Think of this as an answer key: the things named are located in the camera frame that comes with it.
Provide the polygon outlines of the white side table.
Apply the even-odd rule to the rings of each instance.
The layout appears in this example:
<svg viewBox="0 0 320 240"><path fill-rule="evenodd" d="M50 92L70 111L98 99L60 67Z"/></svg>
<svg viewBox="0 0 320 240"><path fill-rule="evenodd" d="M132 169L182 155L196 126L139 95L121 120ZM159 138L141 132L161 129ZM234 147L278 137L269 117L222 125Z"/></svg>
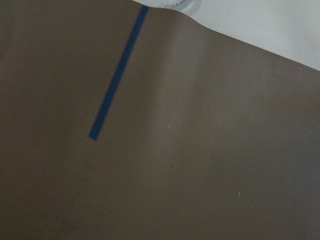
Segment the white side table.
<svg viewBox="0 0 320 240"><path fill-rule="evenodd" d="M320 69L318 0L141 0L315 70Z"/></svg>

